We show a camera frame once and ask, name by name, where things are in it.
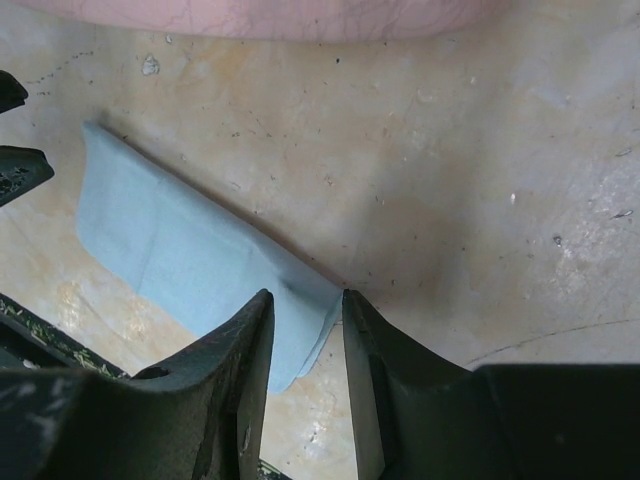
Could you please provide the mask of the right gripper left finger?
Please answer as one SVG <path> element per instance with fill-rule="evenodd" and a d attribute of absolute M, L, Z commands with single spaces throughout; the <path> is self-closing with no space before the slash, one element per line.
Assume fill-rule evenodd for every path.
<path fill-rule="evenodd" d="M 258 475 L 274 298 L 257 292 L 221 326 L 133 377 L 151 396 L 151 479 Z"/>

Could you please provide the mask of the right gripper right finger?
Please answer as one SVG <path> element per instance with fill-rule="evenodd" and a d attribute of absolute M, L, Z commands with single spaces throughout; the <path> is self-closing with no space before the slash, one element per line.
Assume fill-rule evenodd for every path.
<path fill-rule="evenodd" d="M 470 372 L 393 326 L 356 290 L 344 292 L 342 316 L 358 477 L 479 477 Z"/>

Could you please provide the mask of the pink glasses case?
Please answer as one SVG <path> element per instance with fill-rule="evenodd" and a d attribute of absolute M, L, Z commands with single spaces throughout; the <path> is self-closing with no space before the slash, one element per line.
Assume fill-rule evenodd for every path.
<path fill-rule="evenodd" d="M 140 30 L 251 40 L 329 43 L 431 36 L 472 24 L 504 1 L 59 0 L 20 6 Z"/>

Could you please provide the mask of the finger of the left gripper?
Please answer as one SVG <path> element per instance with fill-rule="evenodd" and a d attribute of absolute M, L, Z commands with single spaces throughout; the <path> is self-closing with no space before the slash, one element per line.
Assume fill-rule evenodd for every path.
<path fill-rule="evenodd" d="M 37 149 L 3 145 L 0 153 L 1 194 L 4 206 L 54 176 L 45 154 Z"/>
<path fill-rule="evenodd" d="M 0 71 L 0 113 L 25 105 L 27 90 L 9 72 Z"/>

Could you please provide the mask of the light blue cleaning cloth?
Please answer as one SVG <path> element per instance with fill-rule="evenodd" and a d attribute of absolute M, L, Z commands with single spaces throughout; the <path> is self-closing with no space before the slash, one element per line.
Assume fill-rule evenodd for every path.
<path fill-rule="evenodd" d="M 341 288 L 100 126 L 85 123 L 83 137 L 76 230 L 89 254 L 197 337 L 268 290 L 268 389 L 308 374 L 340 316 Z"/>

